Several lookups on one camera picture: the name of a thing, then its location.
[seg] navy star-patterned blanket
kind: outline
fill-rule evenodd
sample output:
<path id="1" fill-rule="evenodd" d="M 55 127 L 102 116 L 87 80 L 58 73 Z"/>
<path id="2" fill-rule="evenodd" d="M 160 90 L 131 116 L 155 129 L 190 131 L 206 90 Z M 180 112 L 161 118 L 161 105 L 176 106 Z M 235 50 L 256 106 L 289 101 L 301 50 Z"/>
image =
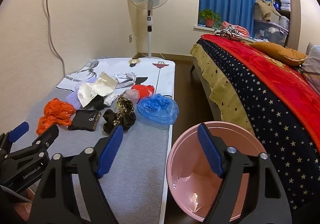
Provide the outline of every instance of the navy star-patterned blanket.
<path id="1" fill-rule="evenodd" d="M 254 73 L 231 54 L 202 38 L 197 43 L 236 90 L 255 137 L 263 144 L 277 169 L 291 210 L 312 201 L 319 194 L 320 157 L 303 125 Z"/>

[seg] pink towel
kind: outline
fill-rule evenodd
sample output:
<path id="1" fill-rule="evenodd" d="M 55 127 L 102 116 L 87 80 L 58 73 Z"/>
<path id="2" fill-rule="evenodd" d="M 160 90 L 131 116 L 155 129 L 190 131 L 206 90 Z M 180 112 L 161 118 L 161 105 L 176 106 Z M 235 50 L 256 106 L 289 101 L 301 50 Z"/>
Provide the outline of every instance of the pink towel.
<path id="1" fill-rule="evenodd" d="M 230 25 L 230 24 L 229 24 L 228 22 L 223 21 L 223 23 L 222 23 L 222 28 L 224 29 L 224 28 L 228 27 L 229 25 Z M 240 33 L 241 36 L 243 36 L 243 37 L 249 37 L 249 32 L 248 32 L 247 29 L 245 29 L 245 28 L 243 28 L 243 27 L 241 27 L 241 26 L 239 26 L 239 25 L 233 25 L 233 26 L 239 31 L 239 33 Z"/>

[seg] baseboard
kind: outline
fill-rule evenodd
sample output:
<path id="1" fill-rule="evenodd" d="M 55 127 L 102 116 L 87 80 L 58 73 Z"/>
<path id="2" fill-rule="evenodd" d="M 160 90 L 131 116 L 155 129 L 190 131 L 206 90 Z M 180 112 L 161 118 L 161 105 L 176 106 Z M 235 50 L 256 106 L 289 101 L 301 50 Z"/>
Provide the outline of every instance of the baseboard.
<path id="1" fill-rule="evenodd" d="M 138 59 L 138 58 L 143 58 L 145 56 L 147 56 L 148 54 L 147 53 L 137 53 L 133 59 Z M 162 58 L 161 55 L 159 53 L 152 53 L 151 54 L 153 57 L 159 57 L 159 58 Z M 179 60 L 179 61 L 193 61 L 192 60 L 192 56 L 187 56 L 187 55 L 179 55 L 179 54 L 162 54 L 163 57 L 166 59 L 166 60 L 169 60 L 169 61 L 172 61 L 172 60 Z"/>

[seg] beige jacket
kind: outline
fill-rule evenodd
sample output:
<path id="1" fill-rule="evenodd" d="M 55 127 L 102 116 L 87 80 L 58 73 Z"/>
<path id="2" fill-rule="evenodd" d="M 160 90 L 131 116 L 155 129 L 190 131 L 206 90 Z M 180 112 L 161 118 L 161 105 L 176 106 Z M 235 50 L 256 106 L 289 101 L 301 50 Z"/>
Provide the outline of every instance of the beige jacket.
<path id="1" fill-rule="evenodd" d="M 266 20 L 267 22 L 270 22 L 271 12 L 275 13 L 278 16 L 281 16 L 281 14 L 278 13 L 278 11 L 275 9 L 273 4 L 269 1 L 256 0 L 256 4 L 259 5 L 261 12 L 263 14 L 264 20 Z"/>

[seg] red flower pot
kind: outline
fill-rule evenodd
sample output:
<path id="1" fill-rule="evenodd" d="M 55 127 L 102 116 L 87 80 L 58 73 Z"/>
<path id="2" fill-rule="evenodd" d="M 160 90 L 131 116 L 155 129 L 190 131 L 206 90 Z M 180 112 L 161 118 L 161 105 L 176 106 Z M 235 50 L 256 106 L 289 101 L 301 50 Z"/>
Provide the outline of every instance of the red flower pot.
<path id="1" fill-rule="evenodd" d="M 204 24 L 205 24 L 205 27 L 210 27 L 210 28 L 212 28 L 213 25 L 214 25 L 214 20 L 213 20 L 213 19 L 206 19 L 206 20 L 204 21 Z"/>

